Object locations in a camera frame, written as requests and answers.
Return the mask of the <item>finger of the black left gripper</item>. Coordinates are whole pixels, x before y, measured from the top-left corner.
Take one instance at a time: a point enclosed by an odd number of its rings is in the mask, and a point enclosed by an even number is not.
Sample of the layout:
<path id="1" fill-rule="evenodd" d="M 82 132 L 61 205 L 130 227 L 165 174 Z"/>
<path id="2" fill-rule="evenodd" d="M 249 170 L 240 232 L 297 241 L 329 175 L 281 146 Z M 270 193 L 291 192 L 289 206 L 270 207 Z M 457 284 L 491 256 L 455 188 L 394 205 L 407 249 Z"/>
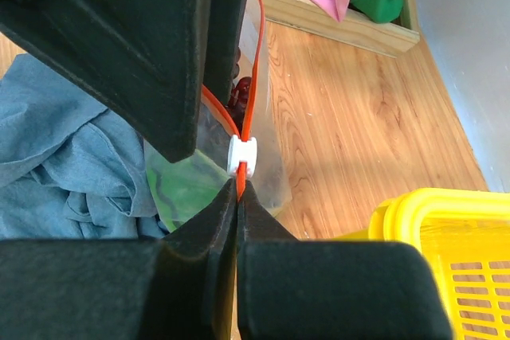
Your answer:
<path id="1" fill-rule="evenodd" d="M 170 162 L 197 140 L 210 0 L 1 0 L 1 31 Z"/>
<path id="2" fill-rule="evenodd" d="M 203 83 L 227 103 L 233 86 L 247 0 L 211 0 Z"/>

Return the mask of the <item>white round zipper slider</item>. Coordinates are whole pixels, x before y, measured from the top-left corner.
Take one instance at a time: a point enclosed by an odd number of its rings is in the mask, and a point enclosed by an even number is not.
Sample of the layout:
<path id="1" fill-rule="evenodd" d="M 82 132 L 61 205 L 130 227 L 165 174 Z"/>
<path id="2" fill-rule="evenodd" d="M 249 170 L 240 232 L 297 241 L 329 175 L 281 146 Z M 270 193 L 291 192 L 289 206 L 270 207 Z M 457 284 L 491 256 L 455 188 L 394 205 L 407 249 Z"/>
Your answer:
<path id="1" fill-rule="evenodd" d="M 227 174 L 234 176 L 239 166 L 244 163 L 246 165 L 246 176 L 251 178 L 256 169 L 257 150 L 258 145 L 255 137 L 251 137 L 244 142 L 239 136 L 232 135 L 227 155 Z"/>

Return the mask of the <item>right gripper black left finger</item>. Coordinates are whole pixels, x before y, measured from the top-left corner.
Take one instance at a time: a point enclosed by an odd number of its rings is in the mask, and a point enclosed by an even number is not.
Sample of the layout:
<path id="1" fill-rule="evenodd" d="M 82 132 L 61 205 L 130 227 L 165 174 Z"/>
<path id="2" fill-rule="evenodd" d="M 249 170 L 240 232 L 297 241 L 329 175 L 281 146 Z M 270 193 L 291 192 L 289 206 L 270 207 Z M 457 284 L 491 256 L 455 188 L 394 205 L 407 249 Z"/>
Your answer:
<path id="1" fill-rule="evenodd" d="M 163 239 L 4 240 L 4 339 L 227 339 L 237 195 Z"/>

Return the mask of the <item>toy watermelon slice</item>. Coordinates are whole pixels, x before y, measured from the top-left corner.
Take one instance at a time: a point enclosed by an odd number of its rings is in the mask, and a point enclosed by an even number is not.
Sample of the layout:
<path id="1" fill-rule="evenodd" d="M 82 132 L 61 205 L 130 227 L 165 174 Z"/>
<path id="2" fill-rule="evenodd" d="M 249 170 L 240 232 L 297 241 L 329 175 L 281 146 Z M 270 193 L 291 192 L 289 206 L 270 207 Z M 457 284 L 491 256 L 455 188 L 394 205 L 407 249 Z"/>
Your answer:
<path id="1" fill-rule="evenodd" d="M 146 173 L 159 219 L 170 232 L 210 204 L 228 181 L 227 173 L 196 150 L 170 163 L 152 146 L 144 149 Z"/>

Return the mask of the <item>clear zip bag orange seal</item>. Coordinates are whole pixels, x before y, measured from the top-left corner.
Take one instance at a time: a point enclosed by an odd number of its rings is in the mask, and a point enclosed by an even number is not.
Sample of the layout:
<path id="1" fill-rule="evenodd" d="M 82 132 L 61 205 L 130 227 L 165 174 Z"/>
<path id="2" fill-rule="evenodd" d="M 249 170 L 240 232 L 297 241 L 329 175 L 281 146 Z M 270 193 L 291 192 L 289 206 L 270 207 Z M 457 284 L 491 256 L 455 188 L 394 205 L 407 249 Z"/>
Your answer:
<path id="1" fill-rule="evenodd" d="M 231 136 L 237 135 L 244 142 L 255 137 L 258 145 L 256 169 L 251 178 L 246 178 L 252 183 L 262 207 L 276 216 L 291 201 L 292 196 L 273 122 L 265 8 L 262 0 L 247 0 L 239 45 L 239 76 L 252 78 L 242 133 L 238 132 L 226 106 L 221 106 L 212 92 L 204 88 L 194 151 L 200 150 L 226 172 Z"/>

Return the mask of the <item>wooden clothes rack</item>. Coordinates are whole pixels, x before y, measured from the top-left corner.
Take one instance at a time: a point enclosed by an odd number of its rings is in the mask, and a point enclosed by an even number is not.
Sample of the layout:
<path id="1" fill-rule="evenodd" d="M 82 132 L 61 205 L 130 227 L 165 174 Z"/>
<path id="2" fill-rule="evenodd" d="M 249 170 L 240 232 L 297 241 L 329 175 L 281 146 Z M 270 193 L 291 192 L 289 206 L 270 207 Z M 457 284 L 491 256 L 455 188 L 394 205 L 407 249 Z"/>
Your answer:
<path id="1" fill-rule="evenodd" d="M 421 38 L 415 0 L 404 0 L 397 21 L 383 24 L 355 10 L 336 21 L 310 0 L 263 2 L 270 21 L 388 57 L 409 51 Z"/>

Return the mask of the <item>yellow plastic basket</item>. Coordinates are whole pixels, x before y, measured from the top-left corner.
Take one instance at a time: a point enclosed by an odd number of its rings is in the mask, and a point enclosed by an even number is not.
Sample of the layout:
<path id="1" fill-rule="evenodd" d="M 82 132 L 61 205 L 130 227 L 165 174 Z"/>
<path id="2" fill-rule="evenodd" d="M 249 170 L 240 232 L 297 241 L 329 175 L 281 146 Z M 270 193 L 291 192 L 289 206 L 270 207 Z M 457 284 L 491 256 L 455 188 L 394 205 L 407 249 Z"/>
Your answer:
<path id="1" fill-rule="evenodd" d="M 342 240 L 399 241 L 427 260 L 456 339 L 509 337 L 509 195 L 423 188 Z"/>

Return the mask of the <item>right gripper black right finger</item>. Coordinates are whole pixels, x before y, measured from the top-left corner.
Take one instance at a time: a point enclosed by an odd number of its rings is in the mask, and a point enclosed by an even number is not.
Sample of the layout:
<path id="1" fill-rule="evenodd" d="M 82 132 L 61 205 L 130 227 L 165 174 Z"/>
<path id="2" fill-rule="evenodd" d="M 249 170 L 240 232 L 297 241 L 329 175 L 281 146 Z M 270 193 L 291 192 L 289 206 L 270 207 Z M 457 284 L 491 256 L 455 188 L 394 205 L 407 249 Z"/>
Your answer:
<path id="1" fill-rule="evenodd" d="M 450 339 L 429 265 L 408 244 L 298 240 L 247 185 L 237 208 L 244 339 Z"/>

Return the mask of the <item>dark red grape bunch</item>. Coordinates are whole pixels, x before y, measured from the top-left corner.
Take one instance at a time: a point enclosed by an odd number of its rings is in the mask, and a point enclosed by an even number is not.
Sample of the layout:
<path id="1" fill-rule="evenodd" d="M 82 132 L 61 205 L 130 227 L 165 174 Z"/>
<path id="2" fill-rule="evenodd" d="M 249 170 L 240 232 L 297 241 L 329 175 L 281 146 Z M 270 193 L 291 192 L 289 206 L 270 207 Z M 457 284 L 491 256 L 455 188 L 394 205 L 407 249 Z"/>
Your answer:
<path id="1" fill-rule="evenodd" d="M 236 50 L 236 63 L 233 67 L 233 83 L 230 92 L 229 101 L 226 105 L 226 110 L 229 112 L 234 124 L 239 133 L 242 133 L 245 112 L 249 101 L 249 89 L 251 86 L 252 78 L 250 76 L 240 77 L 241 50 Z"/>

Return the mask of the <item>blue crumpled cloth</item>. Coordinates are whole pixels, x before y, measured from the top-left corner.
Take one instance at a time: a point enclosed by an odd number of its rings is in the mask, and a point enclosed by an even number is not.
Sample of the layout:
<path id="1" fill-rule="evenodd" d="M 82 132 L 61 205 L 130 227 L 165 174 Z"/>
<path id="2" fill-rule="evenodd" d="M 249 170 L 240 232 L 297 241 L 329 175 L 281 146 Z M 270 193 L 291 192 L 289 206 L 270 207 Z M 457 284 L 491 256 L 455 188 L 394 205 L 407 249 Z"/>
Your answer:
<path id="1" fill-rule="evenodd" d="M 1 81 L 2 239 L 164 233 L 139 134 L 36 58 L 18 55 Z"/>

